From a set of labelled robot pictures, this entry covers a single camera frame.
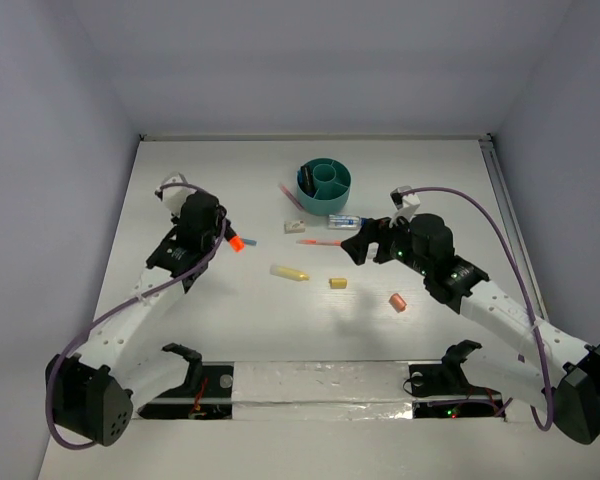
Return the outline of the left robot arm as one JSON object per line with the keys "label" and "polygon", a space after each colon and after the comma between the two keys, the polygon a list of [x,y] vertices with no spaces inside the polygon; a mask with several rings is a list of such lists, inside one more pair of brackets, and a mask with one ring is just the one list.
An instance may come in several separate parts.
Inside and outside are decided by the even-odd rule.
{"label": "left robot arm", "polygon": [[241,250],[219,199],[186,183],[157,197],[172,227],[148,257],[132,295],[102,314],[48,363],[45,416],[51,437],[68,450],[110,446],[135,412],[164,393],[200,397],[207,386],[202,356],[175,341],[146,343],[164,314],[207,270],[222,242]]}

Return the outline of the black orange highlighter marker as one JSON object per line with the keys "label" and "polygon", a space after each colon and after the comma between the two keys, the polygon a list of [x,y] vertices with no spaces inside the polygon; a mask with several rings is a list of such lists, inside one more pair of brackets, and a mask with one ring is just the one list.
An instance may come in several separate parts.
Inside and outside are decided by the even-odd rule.
{"label": "black orange highlighter marker", "polygon": [[225,227],[224,238],[235,252],[241,252],[245,248],[244,241],[230,225]]}

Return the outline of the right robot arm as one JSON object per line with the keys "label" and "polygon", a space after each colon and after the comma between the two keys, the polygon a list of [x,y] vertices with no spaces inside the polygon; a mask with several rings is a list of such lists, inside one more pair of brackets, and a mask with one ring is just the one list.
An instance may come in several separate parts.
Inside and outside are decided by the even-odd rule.
{"label": "right robot arm", "polygon": [[600,343],[531,320],[532,308],[516,303],[485,271],[456,254],[452,231],[437,215],[371,219],[341,247],[362,265],[370,244],[378,247],[375,263],[398,261],[420,274],[434,300],[514,350],[507,367],[487,366],[496,390],[517,393],[577,443],[589,445],[600,436]]}

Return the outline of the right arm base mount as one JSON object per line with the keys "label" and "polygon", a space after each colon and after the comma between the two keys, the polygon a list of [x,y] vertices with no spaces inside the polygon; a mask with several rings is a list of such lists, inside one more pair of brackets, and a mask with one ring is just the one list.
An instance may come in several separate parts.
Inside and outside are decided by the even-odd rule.
{"label": "right arm base mount", "polygon": [[470,384],[462,365],[482,345],[472,340],[450,346],[440,360],[408,367],[403,391],[415,399],[416,419],[503,418],[506,403],[489,388]]}

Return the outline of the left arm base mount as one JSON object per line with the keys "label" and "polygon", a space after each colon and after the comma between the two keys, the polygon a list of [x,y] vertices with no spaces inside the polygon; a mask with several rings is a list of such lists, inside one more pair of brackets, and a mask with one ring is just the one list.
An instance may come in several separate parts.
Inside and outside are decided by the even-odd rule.
{"label": "left arm base mount", "polygon": [[206,363],[180,344],[162,348],[187,362],[180,385],[164,391],[137,412],[145,420],[230,420],[233,416],[233,363]]}

